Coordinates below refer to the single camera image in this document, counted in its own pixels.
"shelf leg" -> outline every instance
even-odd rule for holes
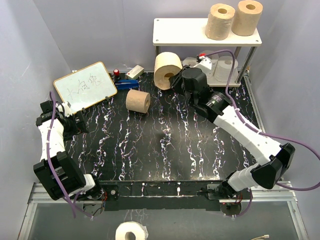
[[[161,52],[160,46],[155,46],[155,56],[158,56]]]
[[[240,47],[240,46],[237,46],[236,49],[235,49],[235,51],[234,51],[234,56],[235,56],[235,58],[238,58],[238,55],[239,55],[239,53],[240,53],[240,50],[241,50],[241,47]]]
[[[239,75],[238,75],[238,77],[237,77],[237,79],[235,81],[236,84],[240,83],[240,81],[241,81],[241,79],[242,79],[242,77],[243,77],[243,75],[244,75],[244,73],[245,73],[245,71],[246,71],[246,69],[247,69],[247,67],[248,67],[248,65],[250,63],[250,60],[252,59],[256,49],[257,49],[257,46],[252,46],[250,48],[250,51],[249,51],[248,55],[246,56],[245,62],[243,64],[243,67],[242,67],[241,71],[239,72]]]

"whiteboard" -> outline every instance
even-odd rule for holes
[[[53,85],[62,101],[71,104],[72,113],[117,93],[117,88],[101,61],[59,78]]]

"brown toilet paper roll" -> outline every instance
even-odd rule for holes
[[[240,1],[235,11],[231,30],[239,36],[250,36],[254,34],[263,6],[260,2],[253,0]]]
[[[161,90],[170,89],[169,78],[182,69],[180,58],[173,52],[162,52],[155,58],[154,85]]]
[[[229,35],[235,9],[232,6],[218,3],[211,7],[205,35],[209,39],[223,40]]]
[[[150,100],[150,93],[131,89],[126,95],[125,106],[128,110],[145,114],[148,112]]]

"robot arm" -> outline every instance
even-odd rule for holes
[[[39,163],[33,166],[33,171],[53,200],[64,196],[48,164],[47,136],[54,111],[53,102],[40,104],[42,114],[36,119],[36,126],[41,132],[42,155]],[[55,108],[56,114],[49,139],[49,154],[53,167],[58,174],[69,196],[82,192],[84,196],[95,196],[101,188],[91,174],[83,174],[65,149],[64,140],[71,140],[74,135],[87,133],[87,127],[82,112],[72,114],[69,103],[62,103]]]
[[[272,189],[289,168],[295,148],[290,143],[281,145],[245,126],[230,100],[220,92],[211,91],[201,69],[184,67],[169,80],[171,88],[186,96],[199,115],[227,131],[256,159],[256,164],[231,173],[215,193],[223,198],[232,198],[237,192],[257,185]],[[246,122],[257,129],[248,120]]]

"black marble table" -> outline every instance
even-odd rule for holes
[[[89,133],[66,144],[84,173],[100,181],[223,180],[255,162],[227,132],[197,115],[184,96],[155,87],[153,73],[144,73],[139,85],[151,96],[146,114],[126,109],[128,90],[87,109]],[[257,125],[244,81],[230,93]]]

